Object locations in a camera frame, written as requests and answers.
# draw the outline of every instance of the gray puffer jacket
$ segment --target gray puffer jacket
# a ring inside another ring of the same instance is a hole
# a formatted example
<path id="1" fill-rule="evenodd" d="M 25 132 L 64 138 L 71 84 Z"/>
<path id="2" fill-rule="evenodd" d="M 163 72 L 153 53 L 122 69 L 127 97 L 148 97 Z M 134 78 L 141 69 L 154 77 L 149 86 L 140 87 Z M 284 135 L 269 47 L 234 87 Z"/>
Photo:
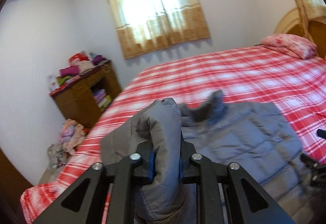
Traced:
<path id="1" fill-rule="evenodd" d="M 300 161 L 301 143 L 272 103 L 223 103 L 214 92 L 196 109 L 167 98 L 136 113 L 101 142 L 104 164 L 112 164 L 151 139 L 156 177 L 136 192 L 138 221 L 196 223 L 196 188 L 179 183 L 180 134 L 213 162 L 238 162 L 296 223 L 307 224 L 313 210 L 309 172 Z"/>

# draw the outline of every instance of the wooden nightstand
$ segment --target wooden nightstand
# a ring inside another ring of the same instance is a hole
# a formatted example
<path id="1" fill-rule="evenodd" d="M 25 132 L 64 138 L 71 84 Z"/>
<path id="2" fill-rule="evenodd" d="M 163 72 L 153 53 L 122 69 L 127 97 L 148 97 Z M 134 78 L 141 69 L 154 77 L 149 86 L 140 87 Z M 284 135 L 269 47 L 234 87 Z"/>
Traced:
<path id="1" fill-rule="evenodd" d="M 112 100 L 121 92 L 111 61 L 88 71 L 51 97 L 66 119 L 92 128 L 105 110 L 97 105 L 92 94 L 94 89 L 105 89 Z"/>

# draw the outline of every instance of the plaid bedspread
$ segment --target plaid bedspread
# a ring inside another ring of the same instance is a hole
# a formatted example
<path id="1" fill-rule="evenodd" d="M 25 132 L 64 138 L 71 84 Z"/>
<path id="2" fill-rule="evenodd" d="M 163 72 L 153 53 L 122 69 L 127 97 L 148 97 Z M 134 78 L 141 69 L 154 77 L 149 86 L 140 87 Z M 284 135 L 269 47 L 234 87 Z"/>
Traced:
<path id="1" fill-rule="evenodd" d="M 58 179 L 22 194 L 27 223 L 31 224 L 90 165 L 100 161 L 101 138 L 137 111 L 166 97 L 197 107 L 219 89 L 225 102 L 274 102 L 306 152 L 321 162 L 326 159 L 326 140 L 316 136 L 317 129 L 326 130 L 326 60 L 300 60 L 262 46 L 204 54 L 141 72 L 102 115 Z"/>

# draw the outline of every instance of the clothes on floor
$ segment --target clothes on floor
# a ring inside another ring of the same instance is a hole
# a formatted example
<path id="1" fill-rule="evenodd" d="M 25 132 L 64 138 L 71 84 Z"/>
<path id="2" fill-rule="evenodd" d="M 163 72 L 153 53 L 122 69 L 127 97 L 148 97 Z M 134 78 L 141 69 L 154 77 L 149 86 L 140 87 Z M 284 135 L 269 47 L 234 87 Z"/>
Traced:
<path id="1" fill-rule="evenodd" d="M 57 168 L 67 163 L 67 155 L 62 147 L 62 144 L 52 144 L 48 147 L 48 158 L 50 160 L 49 168 Z"/>
<path id="2" fill-rule="evenodd" d="M 70 155 L 75 154 L 75 147 L 78 147 L 83 140 L 85 139 L 86 133 L 83 131 L 84 126 L 77 124 L 75 126 L 75 131 L 73 136 L 67 141 L 62 143 L 62 147 L 65 152 L 68 152 Z"/>
<path id="3" fill-rule="evenodd" d="M 71 119 L 66 120 L 66 122 L 63 124 L 61 132 L 60 132 L 59 141 L 61 143 L 66 141 L 66 137 L 68 137 L 68 136 L 72 137 L 72 135 L 75 132 L 75 126 L 77 124 L 78 123 L 75 120 L 71 120 Z"/>

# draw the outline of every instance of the wooden headboard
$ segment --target wooden headboard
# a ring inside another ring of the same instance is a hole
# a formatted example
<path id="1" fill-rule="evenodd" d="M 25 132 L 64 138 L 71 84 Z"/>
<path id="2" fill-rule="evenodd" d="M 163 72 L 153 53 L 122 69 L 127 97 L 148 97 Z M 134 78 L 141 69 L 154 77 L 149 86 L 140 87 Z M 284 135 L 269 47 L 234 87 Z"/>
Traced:
<path id="1" fill-rule="evenodd" d="M 326 24 L 319 21 L 311 21 L 309 24 L 309 32 L 315 44 L 318 46 L 318 56 L 326 57 Z M 303 36 L 300 26 L 295 25 L 287 33 Z"/>
<path id="2" fill-rule="evenodd" d="M 288 33 L 303 37 L 299 22 L 299 11 L 297 8 L 294 8 L 281 19 L 274 33 Z M 311 21 L 309 32 L 315 44 L 318 46 L 318 55 L 326 59 L 326 17 Z"/>

